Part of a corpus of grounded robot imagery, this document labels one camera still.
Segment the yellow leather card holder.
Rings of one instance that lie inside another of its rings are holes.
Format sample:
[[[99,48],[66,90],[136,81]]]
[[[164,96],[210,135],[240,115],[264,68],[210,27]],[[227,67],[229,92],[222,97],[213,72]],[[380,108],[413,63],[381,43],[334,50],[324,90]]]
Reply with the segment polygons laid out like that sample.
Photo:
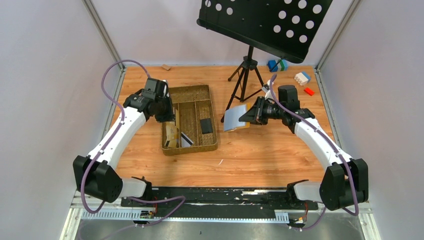
[[[250,103],[241,104],[225,111],[223,131],[232,132],[238,129],[246,129],[250,127],[249,122],[240,121],[239,118],[248,112],[252,107]]]

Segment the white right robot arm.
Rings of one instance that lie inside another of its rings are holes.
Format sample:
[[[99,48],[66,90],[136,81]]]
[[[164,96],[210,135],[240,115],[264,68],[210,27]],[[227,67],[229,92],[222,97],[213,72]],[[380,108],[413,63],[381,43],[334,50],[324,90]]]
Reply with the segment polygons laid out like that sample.
[[[253,125],[266,125],[269,119],[282,121],[309,147],[325,170],[321,182],[300,180],[288,184],[291,201],[319,202],[330,211],[346,211],[353,206],[354,211],[349,211],[349,214],[357,216],[359,204],[369,198],[367,163],[362,158],[352,158],[335,144],[313,113],[301,108],[298,91],[293,85],[279,86],[277,100],[269,89],[239,117],[240,122]]]

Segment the orange illustrated card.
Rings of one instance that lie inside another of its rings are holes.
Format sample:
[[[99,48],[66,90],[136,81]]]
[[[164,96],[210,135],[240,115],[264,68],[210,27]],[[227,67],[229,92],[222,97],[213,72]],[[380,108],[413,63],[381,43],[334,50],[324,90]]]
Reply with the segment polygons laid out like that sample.
[[[165,123],[165,136],[167,141],[179,139],[179,128],[175,122]]]

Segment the white card with black stripe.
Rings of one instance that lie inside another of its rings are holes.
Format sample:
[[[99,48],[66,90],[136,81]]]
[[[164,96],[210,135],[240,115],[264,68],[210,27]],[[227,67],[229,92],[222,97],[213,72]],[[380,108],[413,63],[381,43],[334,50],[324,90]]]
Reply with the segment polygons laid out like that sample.
[[[179,146],[179,140],[178,139],[171,139],[166,140],[164,147],[166,148],[177,148]]]

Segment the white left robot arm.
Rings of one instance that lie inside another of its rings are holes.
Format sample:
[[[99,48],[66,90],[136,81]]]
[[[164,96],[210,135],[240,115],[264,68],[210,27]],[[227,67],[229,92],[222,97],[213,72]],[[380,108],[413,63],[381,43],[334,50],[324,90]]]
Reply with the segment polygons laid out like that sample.
[[[173,122],[172,99],[166,80],[148,78],[144,88],[129,95],[121,115],[111,129],[87,156],[73,161],[77,190],[101,201],[112,203],[118,198],[140,198],[151,191],[151,183],[143,178],[122,178],[116,168],[135,133],[149,120]]]

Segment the dark grey card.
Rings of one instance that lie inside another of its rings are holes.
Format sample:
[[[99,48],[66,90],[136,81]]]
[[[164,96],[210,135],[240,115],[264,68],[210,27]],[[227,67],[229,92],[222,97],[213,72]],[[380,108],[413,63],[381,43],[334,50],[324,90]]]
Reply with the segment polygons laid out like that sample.
[[[201,133],[203,135],[211,134],[211,133],[214,132],[213,123],[212,123],[211,118],[203,118],[199,122],[200,122]]]

